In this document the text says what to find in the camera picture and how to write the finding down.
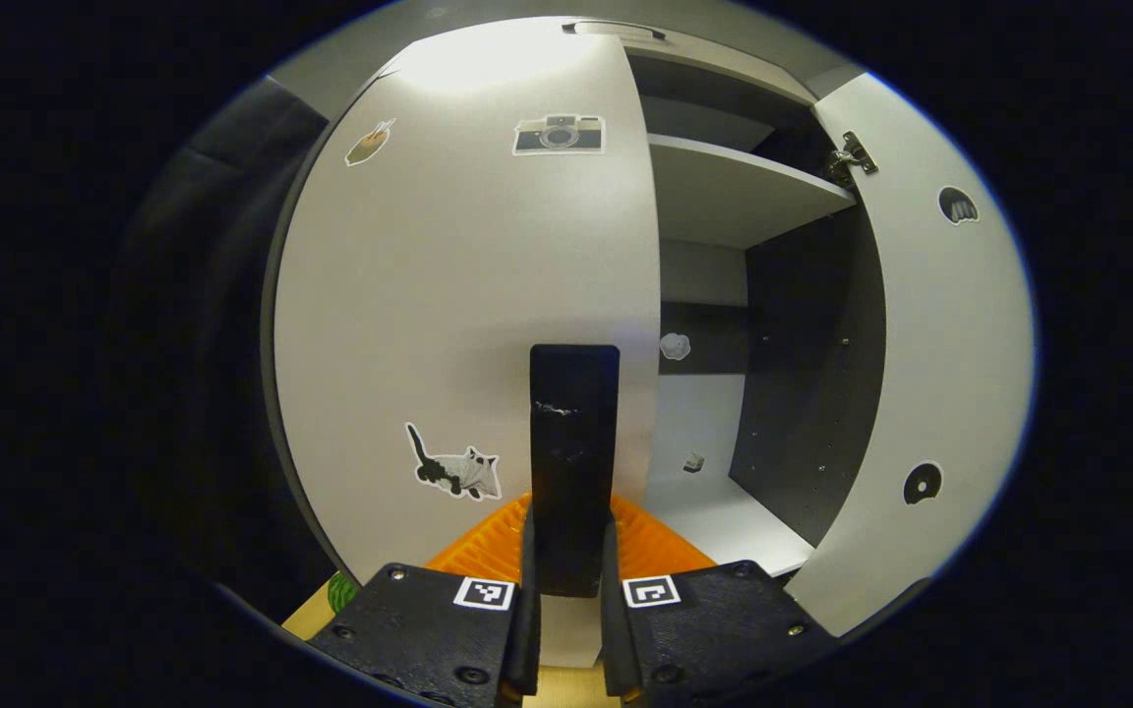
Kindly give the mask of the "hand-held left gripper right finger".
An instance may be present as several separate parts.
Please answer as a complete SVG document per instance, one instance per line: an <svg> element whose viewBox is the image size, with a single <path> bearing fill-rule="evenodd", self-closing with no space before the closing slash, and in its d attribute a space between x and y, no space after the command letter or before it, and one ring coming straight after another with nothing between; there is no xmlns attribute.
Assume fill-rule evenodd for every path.
<svg viewBox="0 0 1133 708"><path fill-rule="evenodd" d="M837 651L783 577L715 563L620 495L610 507L600 660L625 707L775 707L782 679Z"/></svg>

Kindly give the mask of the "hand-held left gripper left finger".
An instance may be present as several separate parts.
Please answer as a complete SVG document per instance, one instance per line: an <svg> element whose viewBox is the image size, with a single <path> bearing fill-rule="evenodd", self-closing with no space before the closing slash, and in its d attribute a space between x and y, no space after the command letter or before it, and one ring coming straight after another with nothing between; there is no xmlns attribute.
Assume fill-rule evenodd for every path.
<svg viewBox="0 0 1133 708"><path fill-rule="evenodd" d="M324 587L310 648L372 688L365 708L522 708L540 654L529 512L522 495L426 568L387 563L338 615Z"/></svg>

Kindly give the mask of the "white double-door shoe cabinet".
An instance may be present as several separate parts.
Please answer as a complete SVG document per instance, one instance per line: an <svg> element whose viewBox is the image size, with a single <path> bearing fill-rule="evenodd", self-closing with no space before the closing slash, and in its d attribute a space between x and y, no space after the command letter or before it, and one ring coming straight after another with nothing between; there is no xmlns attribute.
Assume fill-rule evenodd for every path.
<svg viewBox="0 0 1133 708"><path fill-rule="evenodd" d="M644 125L644 100L680 93L821 144L810 106L736 92L656 93L636 80L634 88ZM646 130L647 138L693 140L665 116ZM864 210L842 210L746 251L658 236L658 265L646 487L638 501L617 495L642 503L712 560L759 561L777 573L801 568L854 483L880 386L884 305Z"/></svg>

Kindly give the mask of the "white door with camera sticker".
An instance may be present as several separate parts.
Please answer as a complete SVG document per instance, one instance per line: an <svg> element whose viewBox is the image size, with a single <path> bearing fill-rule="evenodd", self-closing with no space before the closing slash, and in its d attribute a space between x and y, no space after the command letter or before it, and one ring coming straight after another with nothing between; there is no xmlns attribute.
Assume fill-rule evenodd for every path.
<svg viewBox="0 0 1133 708"><path fill-rule="evenodd" d="M415 41L329 129L266 307L288 467L337 568L426 564L531 489L533 346L616 346L641 498L661 265L625 46L562 18Z"/></svg>

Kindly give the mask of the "metal door hinge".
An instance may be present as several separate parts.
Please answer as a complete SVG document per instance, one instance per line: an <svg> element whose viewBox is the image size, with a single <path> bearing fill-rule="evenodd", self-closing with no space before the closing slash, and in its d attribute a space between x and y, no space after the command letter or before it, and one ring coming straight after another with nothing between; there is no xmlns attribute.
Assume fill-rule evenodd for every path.
<svg viewBox="0 0 1133 708"><path fill-rule="evenodd" d="M844 143L832 150L824 164L826 179L845 190L857 189L857 173L876 174L878 165L854 131L842 135Z"/></svg>

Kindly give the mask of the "white inner shelf board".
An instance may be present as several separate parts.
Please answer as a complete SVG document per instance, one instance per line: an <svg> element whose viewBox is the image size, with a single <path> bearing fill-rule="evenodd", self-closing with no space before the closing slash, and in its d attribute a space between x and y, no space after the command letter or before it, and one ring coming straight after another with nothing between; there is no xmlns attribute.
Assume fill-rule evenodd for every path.
<svg viewBox="0 0 1133 708"><path fill-rule="evenodd" d="M857 205L850 190L769 157L658 134L648 144L666 241L746 251Z"/></svg>

